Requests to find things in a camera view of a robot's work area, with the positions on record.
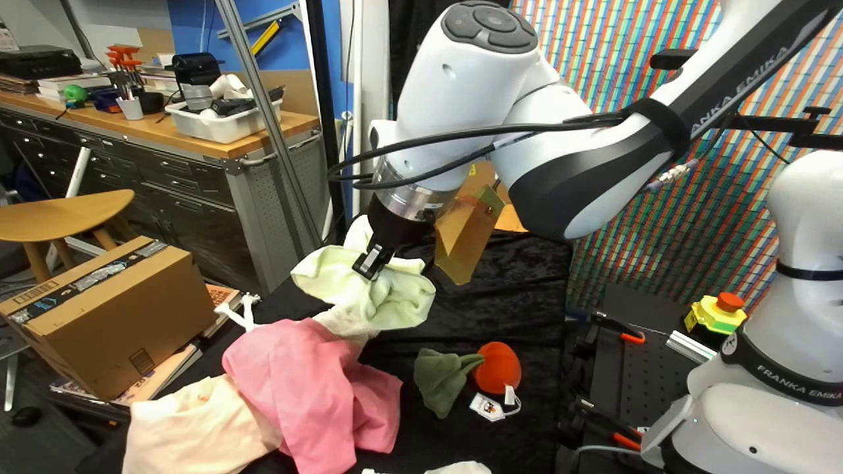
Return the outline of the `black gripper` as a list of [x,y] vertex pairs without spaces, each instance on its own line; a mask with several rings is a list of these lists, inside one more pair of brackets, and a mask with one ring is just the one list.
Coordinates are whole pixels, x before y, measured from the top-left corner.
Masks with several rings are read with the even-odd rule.
[[353,270],[362,279],[375,279],[395,252],[427,243],[435,228],[431,221],[410,221],[393,212],[375,196],[369,199],[357,224],[362,227],[362,250],[353,260]]

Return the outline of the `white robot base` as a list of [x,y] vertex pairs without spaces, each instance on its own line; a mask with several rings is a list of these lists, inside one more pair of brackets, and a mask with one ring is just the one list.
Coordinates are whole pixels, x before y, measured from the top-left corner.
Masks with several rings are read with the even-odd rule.
[[640,457],[699,474],[843,474],[843,153],[817,150],[767,195],[779,236],[757,307],[688,373]]

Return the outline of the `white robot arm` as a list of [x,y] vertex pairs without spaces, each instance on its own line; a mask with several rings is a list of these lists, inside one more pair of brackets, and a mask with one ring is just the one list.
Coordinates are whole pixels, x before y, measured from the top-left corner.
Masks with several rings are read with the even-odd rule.
[[454,0],[422,38],[395,115],[370,125],[370,236],[353,268],[375,277],[418,240],[478,157],[527,232],[561,243],[598,232],[838,12],[840,0],[727,0],[673,79],[598,112],[549,66],[523,15]]

